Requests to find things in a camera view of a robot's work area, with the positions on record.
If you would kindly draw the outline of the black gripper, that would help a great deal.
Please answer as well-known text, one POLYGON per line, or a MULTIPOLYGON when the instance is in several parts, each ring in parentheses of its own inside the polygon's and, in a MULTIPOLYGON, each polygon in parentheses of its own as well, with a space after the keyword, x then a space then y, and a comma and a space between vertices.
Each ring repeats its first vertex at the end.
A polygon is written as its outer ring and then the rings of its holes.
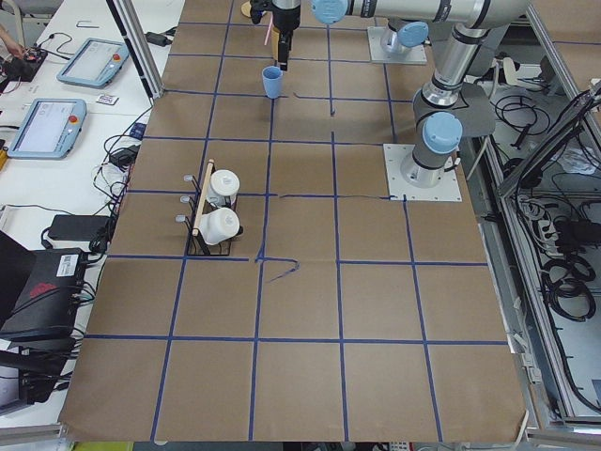
POLYGON ((280 34, 277 42, 277 61, 280 70, 287 71, 293 33, 301 22, 301 7, 280 8, 274 6, 272 13, 273 24, 280 34))

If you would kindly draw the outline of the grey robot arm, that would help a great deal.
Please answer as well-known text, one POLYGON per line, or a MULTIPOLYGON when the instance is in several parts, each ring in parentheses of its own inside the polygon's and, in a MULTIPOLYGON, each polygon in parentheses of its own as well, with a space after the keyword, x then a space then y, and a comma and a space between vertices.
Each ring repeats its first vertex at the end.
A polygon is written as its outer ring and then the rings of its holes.
POLYGON ((294 31, 301 22, 300 0, 273 0, 273 25, 278 32, 276 59, 280 70, 287 71, 294 31))
POLYGON ((416 119, 416 144, 401 163, 407 182, 425 188, 438 184, 462 138, 463 126, 451 109, 482 42, 490 30, 509 24, 529 5, 528 1, 314 1, 312 11, 325 24, 356 15, 454 25, 431 80, 414 97, 415 115, 426 107, 431 112, 416 119))

